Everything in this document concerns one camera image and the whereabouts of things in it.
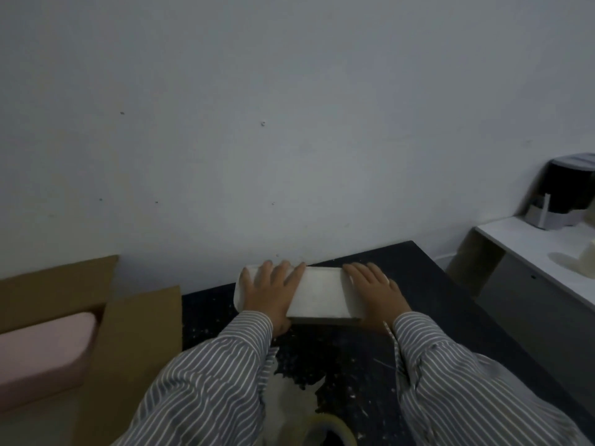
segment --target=hand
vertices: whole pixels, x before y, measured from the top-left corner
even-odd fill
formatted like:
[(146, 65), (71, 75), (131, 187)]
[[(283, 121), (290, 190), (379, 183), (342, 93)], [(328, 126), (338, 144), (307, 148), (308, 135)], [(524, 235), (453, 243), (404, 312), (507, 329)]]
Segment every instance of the hand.
[(352, 263), (343, 265), (343, 269), (352, 278), (366, 305), (366, 317), (361, 321), (362, 326), (385, 332), (384, 322), (392, 328), (395, 319), (411, 311), (397, 283), (387, 279), (374, 263), (368, 263), (367, 267), (361, 263)]
[(289, 262), (284, 260), (273, 270), (272, 262), (265, 261), (260, 267), (258, 282), (252, 283), (246, 268), (242, 270), (240, 277), (244, 291), (244, 310), (267, 315), (272, 322), (273, 338), (283, 335), (292, 325), (287, 319), (287, 310), (306, 270), (306, 263), (301, 263), (286, 280), (289, 266)]

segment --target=person's left hand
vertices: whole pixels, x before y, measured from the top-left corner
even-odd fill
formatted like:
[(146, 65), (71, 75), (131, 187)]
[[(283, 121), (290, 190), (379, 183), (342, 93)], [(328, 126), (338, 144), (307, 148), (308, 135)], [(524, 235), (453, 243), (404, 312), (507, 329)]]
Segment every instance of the person's left hand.
[(306, 263), (301, 263), (285, 279), (290, 267), (289, 261), (282, 261), (274, 270), (271, 261), (265, 261), (260, 267), (260, 277), (252, 282), (246, 268), (242, 270), (240, 284), (244, 291), (244, 310), (261, 312), (272, 322), (272, 337), (283, 335), (292, 325), (287, 319), (287, 310), (302, 279)]

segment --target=white foam block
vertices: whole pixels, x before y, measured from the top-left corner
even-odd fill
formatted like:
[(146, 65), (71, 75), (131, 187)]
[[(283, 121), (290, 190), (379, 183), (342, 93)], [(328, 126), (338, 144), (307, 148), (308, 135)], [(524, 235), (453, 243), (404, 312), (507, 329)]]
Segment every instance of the white foam block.
[[(254, 280), (258, 266), (248, 266)], [(233, 303), (238, 312), (244, 306), (240, 279), (236, 282)], [(364, 316), (364, 305), (351, 278), (341, 268), (307, 267), (293, 298), (287, 317), (353, 319)]]

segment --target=shirt sleeve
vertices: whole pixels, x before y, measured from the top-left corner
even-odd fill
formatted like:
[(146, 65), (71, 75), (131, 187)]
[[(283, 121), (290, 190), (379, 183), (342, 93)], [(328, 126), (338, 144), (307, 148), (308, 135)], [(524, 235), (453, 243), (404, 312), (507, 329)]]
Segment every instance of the shirt sleeve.
[(568, 416), (428, 316), (404, 313), (393, 330), (399, 403), (418, 444), (590, 444)]
[(114, 444), (252, 445), (262, 430), (266, 386), (276, 348), (272, 322), (245, 311), (218, 337), (163, 368), (128, 431)]

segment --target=cardboard flap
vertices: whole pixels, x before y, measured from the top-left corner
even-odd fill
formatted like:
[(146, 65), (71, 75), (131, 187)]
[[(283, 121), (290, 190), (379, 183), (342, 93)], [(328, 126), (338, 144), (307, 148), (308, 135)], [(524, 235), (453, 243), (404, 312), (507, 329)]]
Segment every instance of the cardboard flap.
[(0, 334), (102, 308), (117, 262), (112, 255), (0, 281)]
[(109, 302), (81, 389), (73, 445), (122, 435), (151, 382), (182, 352), (180, 288)]

